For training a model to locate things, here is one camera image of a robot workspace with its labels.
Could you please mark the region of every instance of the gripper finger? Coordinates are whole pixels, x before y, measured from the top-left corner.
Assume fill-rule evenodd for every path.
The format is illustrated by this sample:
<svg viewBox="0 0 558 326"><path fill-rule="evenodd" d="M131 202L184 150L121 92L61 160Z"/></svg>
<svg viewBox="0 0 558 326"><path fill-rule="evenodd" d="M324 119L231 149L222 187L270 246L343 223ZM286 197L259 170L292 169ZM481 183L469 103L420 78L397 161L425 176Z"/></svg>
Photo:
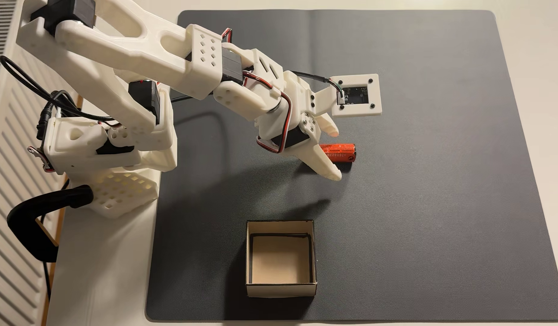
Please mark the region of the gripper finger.
<svg viewBox="0 0 558 326"><path fill-rule="evenodd" d="M315 120L319 124L319 128L322 131L328 133L329 136L331 137L339 136L339 129L337 129L335 122L333 122L333 119L331 119L331 117L327 113L315 117Z"/></svg>
<svg viewBox="0 0 558 326"><path fill-rule="evenodd" d="M295 156L317 174L333 181L341 180L341 171L333 164L319 145L301 145L288 148L283 155Z"/></svg>

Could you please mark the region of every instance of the white 3d printed robot arm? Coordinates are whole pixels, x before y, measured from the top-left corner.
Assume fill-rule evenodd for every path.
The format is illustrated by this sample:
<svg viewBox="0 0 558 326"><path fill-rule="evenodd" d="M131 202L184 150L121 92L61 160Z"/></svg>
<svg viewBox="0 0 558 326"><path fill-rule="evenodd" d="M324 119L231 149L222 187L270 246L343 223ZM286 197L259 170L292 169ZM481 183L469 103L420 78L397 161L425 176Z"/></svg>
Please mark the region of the white 3d printed robot arm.
<svg viewBox="0 0 558 326"><path fill-rule="evenodd" d="M123 36L97 30L94 14ZM150 185L145 186L152 190L147 197L155 198L156 185L134 170L176 166L173 88L196 99L212 93L220 104L255 122L261 147L295 156L318 174L340 180L341 172L318 145L322 130L339 134L327 112L334 117L381 114L377 75L333 77L338 84L319 77L334 87L315 93L300 78L313 75L284 71L261 51L237 47L230 35L223 43L223 37L195 24L177 26L131 0L25 0L18 44L118 122L51 118L37 154L49 159L57 173L67 173L72 183L93 184L94 198L103 197L98 211L106 216L135 206L121 205L124 200L114 200L97 183L112 179L118 183L110 189L119 189L119 184L139 180ZM128 91L116 75L129 83ZM144 105L135 96L143 86L152 95Z"/></svg>

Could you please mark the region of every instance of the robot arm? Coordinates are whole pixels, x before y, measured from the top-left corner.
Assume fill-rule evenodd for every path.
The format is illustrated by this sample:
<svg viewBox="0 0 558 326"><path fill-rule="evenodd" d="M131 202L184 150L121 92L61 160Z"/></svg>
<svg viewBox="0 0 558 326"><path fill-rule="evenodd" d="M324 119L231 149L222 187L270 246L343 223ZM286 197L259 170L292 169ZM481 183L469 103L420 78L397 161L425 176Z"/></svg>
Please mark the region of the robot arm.
<svg viewBox="0 0 558 326"><path fill-rule="evenodd" d="M73 4L67 6L69 12L60 11L63 3ZM339 134L327 112L334 117L381 114L376 74L333 77L341 85L339 92L327 87L315 93L302 78L284 71L261 51L222 42L221 35L195 24L180 27L131 0L60 0L52 4L26 0L22 12L18 44L119 122L108 128L76 118L58 119L56 130L48 128L44 148L58 173L87 172L92 168L89 161L99 169L174 168L176 135L169 87L196 99L212 93L220 104L255 121L261 147L295 156L332 180L340 180L341 172L318 145L321 130L331 136ZM94 28L94 14L123 36L109 36ZM155 88L152 94L156 93L152 103L159 103L155 110L151 112L152 107L135 100L116 75L130 86L150 79ZM344 95L341 88L351 93ZM351 99L352 93L371 102ZM61 130L76 129L89 137L81 144L80 152L90 153L82 167L69 163L75 160L73 150L78 143L60 138L70 132ZM135 150L117 151L111 158L96 155L98 145L106 142ZM153 161L148 153L161 154L162 159Z"/></svg>

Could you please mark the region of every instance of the red and black wire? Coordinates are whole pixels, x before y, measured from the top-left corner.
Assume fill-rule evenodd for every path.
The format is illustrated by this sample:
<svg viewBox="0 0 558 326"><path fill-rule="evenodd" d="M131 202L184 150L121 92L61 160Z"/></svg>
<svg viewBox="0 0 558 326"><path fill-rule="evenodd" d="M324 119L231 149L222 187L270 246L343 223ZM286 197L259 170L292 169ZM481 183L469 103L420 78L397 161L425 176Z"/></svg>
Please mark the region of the red and black wire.
<svg viewBox="0 0 558 326"><path fill-rule="evenodd" d="M251 78L251 79L256 80L257 82L263 84L268 89L273 88L273 85L271 85L271 83L269 83L265 79L255 75L254 73L252 73L250 71L243 70L243 76L245 77L245 84L246 84L246 78ZM289 132L289 123L291 122L291 113L292 113L292 109L293 109L293 105L291 103L291 99L289 98L289 96L287 96L287 94L281 92L281 97L284 98L287 101L287 104L289 105L289 108L287 109L287 117L285 118L285 122L283 123L283 129L282 129L282 132L281 132L281 142L279 143L278 148L275 148L272 145L266 144L261 139L261 137L257 136L257 144L259 146L261 146L262 148L268 150L269 152L274 152L274 153L283 152L283 150L285 149L285 143L287 141L287 133Z"/></svg>

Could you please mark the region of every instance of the black clamp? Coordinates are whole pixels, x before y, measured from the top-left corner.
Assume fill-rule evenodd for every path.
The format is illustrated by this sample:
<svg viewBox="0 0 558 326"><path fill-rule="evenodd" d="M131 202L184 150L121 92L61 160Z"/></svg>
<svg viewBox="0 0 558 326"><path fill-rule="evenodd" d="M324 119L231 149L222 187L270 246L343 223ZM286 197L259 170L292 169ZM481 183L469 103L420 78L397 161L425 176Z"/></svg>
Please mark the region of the black clamp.
<svg viewBox="0 0 558 326"><path fill-rule="evenodd" d="M37 260L53 263L58 257L58 244L39 217L66 206L78 208L93 200L94 193L87 184L43 194L15 206L7 215L7 226Z"/></svg>

